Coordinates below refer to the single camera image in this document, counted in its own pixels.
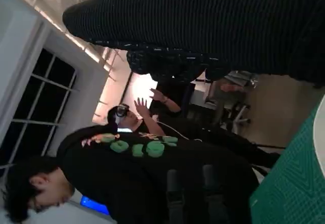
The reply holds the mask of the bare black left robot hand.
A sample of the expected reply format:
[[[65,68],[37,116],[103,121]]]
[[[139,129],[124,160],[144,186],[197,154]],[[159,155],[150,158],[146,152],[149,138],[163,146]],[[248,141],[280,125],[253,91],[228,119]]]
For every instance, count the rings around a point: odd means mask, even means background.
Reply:
[[[203,190],[208,205],[209,223],[230,223],[223,194],[217,183],[212,165],[202,167]],[[166,198],[169,210],[169,223],[185,223],[183,207],[184,191],[179,181],[178,172],[170,169],[167,172]]]

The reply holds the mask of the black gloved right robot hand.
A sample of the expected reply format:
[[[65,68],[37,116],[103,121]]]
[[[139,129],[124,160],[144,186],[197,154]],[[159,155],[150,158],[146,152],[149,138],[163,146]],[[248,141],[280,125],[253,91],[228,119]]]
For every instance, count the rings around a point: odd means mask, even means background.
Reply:
[[[246,71],[324,86],[324,0],[86,0],[62,20],[157,82]]]

